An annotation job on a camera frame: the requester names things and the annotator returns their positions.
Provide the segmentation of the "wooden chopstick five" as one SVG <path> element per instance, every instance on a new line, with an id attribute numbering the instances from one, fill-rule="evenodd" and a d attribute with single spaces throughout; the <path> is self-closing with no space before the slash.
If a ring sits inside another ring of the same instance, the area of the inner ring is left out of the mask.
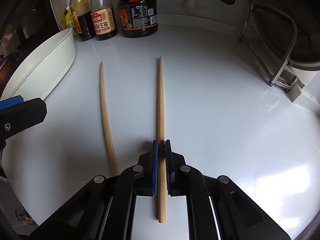
<path id="1" fill-rule="evenodd" d="M 158 83 L 157 83 L 157 140 L 159 142 L 159 161 L 158 161 L 158 221 L 165 223 L 167 220 L 166 212 L 166 169 L 165 169 L 165 123 L 164 123 L 164 85 L 163 85 L 163 61 L 158 59 Z"/>

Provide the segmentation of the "wooden chopstick six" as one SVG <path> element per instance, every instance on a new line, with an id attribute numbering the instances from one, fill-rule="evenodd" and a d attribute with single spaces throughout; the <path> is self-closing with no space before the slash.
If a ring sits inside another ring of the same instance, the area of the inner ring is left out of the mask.
<path id="1" fill-rule="evenodd" d="M 120 174 L 116 155 L 114 153 L 112 136 L 111 136 L 111 129 L 110 123 L 108 120 L 108 112 L 107 112 L 107 103 L 106 103 L 106 95 L 105 95 L 105 84 L 104 84 L 104 66 L 103 61 L 100 62 L 100 69 L 99 69 L 99 90 L 100 90 L 100 107 L 101 107 L 101 117 L 102 117 L 102 124 L 103 124 L 103 133 L 104 133 L 104 140 L 106 146 L 106 153 L 108 156 L 108 160 L 110 163 L 111 171 L 114 176 Z"/>

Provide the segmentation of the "white oval container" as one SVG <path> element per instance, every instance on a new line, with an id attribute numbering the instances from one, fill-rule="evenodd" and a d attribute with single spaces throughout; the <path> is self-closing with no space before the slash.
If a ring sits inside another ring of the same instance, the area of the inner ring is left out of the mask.
<path id="1" fill-rule="evenodd" d="M 59 84 L 76 58 L 72 29 L 65 29 L 38 46 L 19 65 L 1 100 L 20 95 L 25 101 L 44 100 Z"/>

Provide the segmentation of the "yellow cap vinegar bottle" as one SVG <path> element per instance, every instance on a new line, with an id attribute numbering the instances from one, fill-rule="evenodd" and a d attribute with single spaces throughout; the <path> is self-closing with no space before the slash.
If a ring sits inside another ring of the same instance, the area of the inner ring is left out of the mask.
<path id="1" fill-rule="evenodd" d="M 91 18 L 91 7 L 88 0 L 70 0 L 69 7 L 76 25 L 80 40 L 88 41 L 96 36 Z"/>

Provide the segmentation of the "light soy sauce bottle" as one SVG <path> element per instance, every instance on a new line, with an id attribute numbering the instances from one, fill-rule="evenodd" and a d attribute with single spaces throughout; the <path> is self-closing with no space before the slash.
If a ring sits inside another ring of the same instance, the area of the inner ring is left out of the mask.
<path id="1" fill-rule="evenodd" d="M 99 41 L 117 35 L 118 29 L 111 0 L 90 0 L 91 18 Z"/>

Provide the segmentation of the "metal lid rack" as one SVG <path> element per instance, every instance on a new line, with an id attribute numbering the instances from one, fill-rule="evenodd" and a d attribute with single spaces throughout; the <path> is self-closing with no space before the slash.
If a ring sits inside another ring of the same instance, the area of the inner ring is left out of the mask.
<path id="1" fill-rule="evenodd" d="M 269 51 L 280 61 L 275 71 L 271 73 L 260 55 L 253 53 L 269 78 L 268 85 L 270 87 L 278 85 L 287 91 L 290 90 L 298 77 L 293 74 L 290 80 L 285 80 L 281 74 L 288 70 L 291 52 L 297 41 L 298 30 L 293 18 L 275 7 L 253 2 L 249 6 L 245 25 L 239 37 L 239 42 L 250 47 L 245 38 L 247 31 L 257 35 L 258 40 L 263 40 Z"/>

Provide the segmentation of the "large dark soy sauce jug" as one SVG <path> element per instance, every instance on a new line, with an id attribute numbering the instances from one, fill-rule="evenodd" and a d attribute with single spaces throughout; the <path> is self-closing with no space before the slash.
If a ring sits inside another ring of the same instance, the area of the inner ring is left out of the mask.
<path id="1" fill-rule="evenodd" d="M 147 37 L 157 32 L 157 0 L 118 1 L 121 32 L 124 37 Z"/>

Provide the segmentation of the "white rice cooker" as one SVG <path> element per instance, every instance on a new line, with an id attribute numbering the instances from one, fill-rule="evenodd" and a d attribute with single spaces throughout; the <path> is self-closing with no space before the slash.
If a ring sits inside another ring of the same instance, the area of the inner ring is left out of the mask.
<path id="1" fill-rule="evenodd" d="M 319 90 L 319 63 L 298 65 L 290 63 L 290 67 L 297 75 L 299 87 L 316 93 Z"/>

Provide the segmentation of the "white hanging brush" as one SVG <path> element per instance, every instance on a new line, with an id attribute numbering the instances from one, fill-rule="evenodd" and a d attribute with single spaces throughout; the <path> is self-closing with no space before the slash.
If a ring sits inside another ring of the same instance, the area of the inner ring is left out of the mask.
<path id="1" fill-rule="evenodd" d="M 195 9 L 199 7 L 199 3 L 197 0 L 184 0 L 182 4 L 182 8 L 185 9 Z"/>

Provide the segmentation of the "dark pot lid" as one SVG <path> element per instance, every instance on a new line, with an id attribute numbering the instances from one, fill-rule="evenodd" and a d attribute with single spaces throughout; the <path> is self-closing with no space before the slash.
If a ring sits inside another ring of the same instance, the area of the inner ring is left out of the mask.
<path id="1" fill-rule="evenodd" d="M 250 0 L 267 48 L 291 66 L 319 70 L 319 0 Z"/>

